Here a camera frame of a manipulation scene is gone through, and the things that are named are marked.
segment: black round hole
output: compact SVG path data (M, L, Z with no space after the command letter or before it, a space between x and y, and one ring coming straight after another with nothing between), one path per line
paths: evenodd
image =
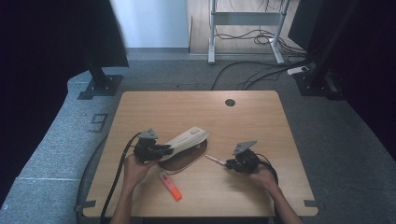
M233 99L228 99L228 100L225 101L225 104L226 104L227 106L234 106L234 105L235 105L235 100L233 100Z

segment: wooden table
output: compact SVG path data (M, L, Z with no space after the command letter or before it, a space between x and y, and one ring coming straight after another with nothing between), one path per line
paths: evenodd
M234 106L225 101L233 99ZM130 91L125 92L114 118L85 208L87 217L99 217L113 182L120 155L133 135L149 128L158 144L197 126L210 133L207 154L226 161L240 142L273 164L290 205L299 216L314 216L306 207L314 200L282 104L275 91ZM237 174L202 157L183 172L171 175L183 198L176 202L160 181L158 166L151 168L134 191L133 217L271 217L272 200L246 175ZM122 175L106 212L114 213Z

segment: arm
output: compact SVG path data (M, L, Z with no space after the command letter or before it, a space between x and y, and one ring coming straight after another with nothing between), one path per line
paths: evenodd
M263 189L267 190L274 201L277 212L285 224L303 224L294 210L289 205L282 190L277 185L274 176L263 165L260 165L258 172L251 174L250 178Z
M149 168L155 164L157 164L156 161L150 161L147 164L138 163L133 154L125 159L121 195L111 218L111 224L130 223L134 188L145 178Z

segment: hand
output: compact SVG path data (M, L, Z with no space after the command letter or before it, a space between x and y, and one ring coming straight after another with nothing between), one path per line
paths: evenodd
M124 180L123 185L127 189L134 189L146 176L149 168L157 164L158 161L149 161L148 163L140 163L134 154L125 158L124 162Z
M271 171L264 165L259 164L255 173L250 174L249 177L260 187L271 192L278 189L276 180Z

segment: orange object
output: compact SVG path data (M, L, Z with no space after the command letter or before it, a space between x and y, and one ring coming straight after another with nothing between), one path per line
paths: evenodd
M172 180L165 172L160 173L160 179L165 184L166 188L171 192L172 196L175 198L176 201L179 201L182 196L180 191L176 188L176 186L172 183Z

